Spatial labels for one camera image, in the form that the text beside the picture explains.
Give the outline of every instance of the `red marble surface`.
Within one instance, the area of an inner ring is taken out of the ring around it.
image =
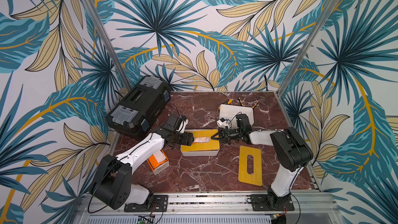
[[[166,120],[172,106],[175,105],[180,114],[189,120],[186,129],[214,129],[217,127],[219,105],[228,99],[233,99],[233,105],[239,105],[238,97],[249,107],[259,101],[254,108],[253,129],[287,127],[273,92],[172,92],[170,102],[154,127]],[[114,155],[130,149],[137,143],[137,140],[121,135]],[[271,185],[279,168],[274,148],[264,145],[250,146],[261,149],[263,185],[256,186],[238,181],[239,149],[242,145],[249,146],[242,141],[233,142],[231,145],[220,144],[220,152],[214,157],[184,157],[179,145],[175,145],[174,148],[168,146],[164,152],[169,158],[170,167],[155,176],[145,162],[133,174],[132,183],[155,192],[265,190]],[[293,189],[314,189],[306,169],[300,173]]]

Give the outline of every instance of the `wire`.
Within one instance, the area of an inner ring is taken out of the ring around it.
[[[105,205],[105,207],[100,208],[100,209],[98,209],[98,210],[96,210],[96,211],[94,211],[94,212],[91,212],[91,211],[90,211],[90,204],[91,204],[91,200],[93,199],[94,194],[96,193],[98,187],[101,185],[102,181],[105,179],[105,177],[108,176],[108,173],[113,169],[113,167],[115,167],[116,164],[117,164],[117,163],[114,163],[114,164],[105,172],[105,175],[102,177],[102,179],[101,179],[101,181],[99,182],[98,186],[96,187],[96,189],[95,189],[95,190],[93,191],[93,193],[91,194],[90,201],[88,202],[88,206],[87,206],[87,212],[88,212],[89,214],[94,214],[94,213],[96,213],[96,212],[98,212],[98,211],[103,210],[104,208],[106,208],[106,207],[108,206],[108,205]]]
[[[173,113],[173,108],[176,108],[176,110],[177,110],[177,113],[178,113],[178,117],[180,117],[180,112],[178,111],[178,108],[177,108],[176,106],[173,106],[173,107],[172,107],[172,111],[170,112],[170,114],[172,114],[172,113]]]
[[[298,219],[297,219],[297,221],[296,221],[296,223],[295,223],[295,224],[297,224],[297,223],[299,222],[300,216],[301,216],[301,207],[300,207],[300,203],[299,203],[299,201],[297,200],[297,198],[296,198],[293,194],[291,194],[291,195],[292,195],[292,197],[294,197],[294,198],[296,199],[296,201],[297,201],[297,203],[298,203]]]
[[[159,219],[158,221],[156,221],[155,224],[158,224],[158,222],[162,219],[162,217],[163,217],[163,212],[164,212],[163,205],[160,204],[160,203],[158,203],[158,204],[162,207],[162,216],[160,217],[160,219]]]
[[[242,113],[242,112],[238,112],[237,114],[235,114],[235,116],[233,116],[232,119],[229,120],[229,122],[231,123],[231,121],[232,121],[233,119],[235,119],[235,117],[236,117],[238,114],[240,114],[240,113]]]

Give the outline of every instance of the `orange box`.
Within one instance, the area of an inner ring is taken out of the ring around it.
[[[166,157],[163,161],[158,161],[155,157],[155,155],[150,156],[147,159],[148,165],[150,167],[150,169],[152,170],[152,172],[157,175],[159,174],[161,171],[163,171],[164,169],[166,169],[167,167],[170,166],[169,163],[169,159],[167,158],[166,154],[164,153],[163,150],[160,150],[158,152],[162,152],[163,155]]]

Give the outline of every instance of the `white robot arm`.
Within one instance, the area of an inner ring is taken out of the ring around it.
[[[123,203],[143,204],[149,190],[131,184],[131,175],[165,144],[174,142],[191,145],[192,133],[184,133],[188,120],[184,116],[170,115],[165,124],[155,128],[144,140],[131,149],[116,155],[105,156],[98,165],[90,193],[113,209]]]

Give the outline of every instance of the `wallpaper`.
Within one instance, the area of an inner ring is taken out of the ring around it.
[[[398,0],[351,1],[344,10],[337,4],[283,101],[314,152],[316,176],[335,196],[346,223],[393,224]]]
[[[68,224],[122,85],[80,0],[0,5],[0,224]]]
[[[173,90],[261,91],[279,87],[327,0],[112,1],[98,12],[132,84],[154,75]]]

